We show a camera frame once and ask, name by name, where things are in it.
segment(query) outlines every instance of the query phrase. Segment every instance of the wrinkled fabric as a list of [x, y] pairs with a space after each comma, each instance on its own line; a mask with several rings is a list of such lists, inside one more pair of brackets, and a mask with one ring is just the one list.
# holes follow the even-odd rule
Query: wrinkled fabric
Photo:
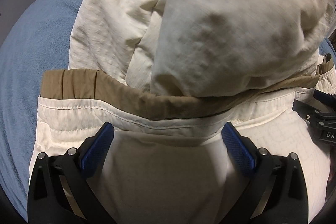
[[335, 0], [167, 0], [151, 92], [232, 96], [310, 75], [334, 7]]
[[281, 81], [266, 89], [231, 97], [156, 96], [125, 86], [101, 70], [71, 69], [44, 72], [41, 96], [49, 99], [96, 99], [149, 120], [201, 118], [229, 110], [259, 94], [279, 89], [314, 88], [320, 75], [331, 70], [332, 59], [318, 66], [316, 75]]
[[[317, 87], [335, 93], [335, 81], [333, 66], [320, 76]], [[114, 140], [102, 171], [89, 184], [118, 223], [215, 224], [247, 183], [221, 139], [220, 131], [230, 121], [257, 147], [266, 147], [275, 155], [287, 156], [293, 151], [299, 155], [311, 220], [324, 204], [329, 148], [312, 142], [307, 123], [292, 110], [292, 104], [294, 99], [314, 101], [314, 90], [283, 89], [211, 117], [160, 121], [96, 99], [39, 97], [30, 174], [39, 152], [61, 155], [110, 122], [115, 127]], [[265, 202], [263, 199], [259, 213]]]
[[232, 96], [311, 75], [334, 6], [335, 0], [83, 0], [68, 68], [100, 69], [157, 95]]

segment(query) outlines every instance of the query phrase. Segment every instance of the blue blanket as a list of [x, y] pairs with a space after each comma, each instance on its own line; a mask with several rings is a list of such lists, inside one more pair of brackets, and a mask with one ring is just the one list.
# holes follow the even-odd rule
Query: blue blanket
[[0, 48], [0, 184], [27, 220], [29, 162], [42, 74], [67, 68], [82, 0], [36, 0]]

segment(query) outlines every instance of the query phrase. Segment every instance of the black bracket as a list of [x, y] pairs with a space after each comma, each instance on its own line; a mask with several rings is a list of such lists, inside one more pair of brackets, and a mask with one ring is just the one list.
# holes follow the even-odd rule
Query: black bracket
[[[314, 97], [323, 104], [336, 109], [335, 95], [315, 90]], [[336, 146], [336, 112], [320, 112], [320, 110], [298, 100], [294, 101], [293, 110], [301, 118], [310, 122], [310, 127], [313, 129], [312, 140], [314, 142]]]
[[[86, 182], [103, 160], [114, 137], [114, 128], [104, 123], [94, 137], [64, 155], [39, 153], [28, 193], [28, 221], [38, 224], [116, 224]], [[65, 176], [71, 193], [86, 219], [73, 213], [59, 176]]]
[[[220, 224], [307, 224], [308, 195], [298, 155], [275, 156], [263, 147], [257, 149], [230, 122], [224, 126], [222, 137], [241, 173], [249, 174], [250, 182]], [[276, 179], [266, 207], [251, 219], [272, 176]]]

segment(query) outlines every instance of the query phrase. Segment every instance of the metal screw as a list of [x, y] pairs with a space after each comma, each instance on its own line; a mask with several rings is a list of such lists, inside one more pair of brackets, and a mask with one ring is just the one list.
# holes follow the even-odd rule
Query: metal screw
[[263, 156], [267, 155], [268, 154], [268, 151], [266, 148], [259, 148], [259, 153], [262, 154]]
[[41, 153], [39, 153], [39, 154], [37, 155], [37, 157], [38, 157], [40, 160], [43, 159], [44, 156], [45, 156], [45, 153], [44, 153], [44, 152], [41, 152]]
[[293, 160], [296, 160], [296, 159], [298, 158], [298, 156], [297, 156], [296, 153], [292, 152], [292, 153], [291, 153], [291, 158], [292, 158]]
[[77, 149], [76, 148], [70, 148], [69, 150], [68, 150], [68, 154], [70, 155], [70, 156], [73, 156], [74, 154], [76, 154], [76, 152], [77, 152]]

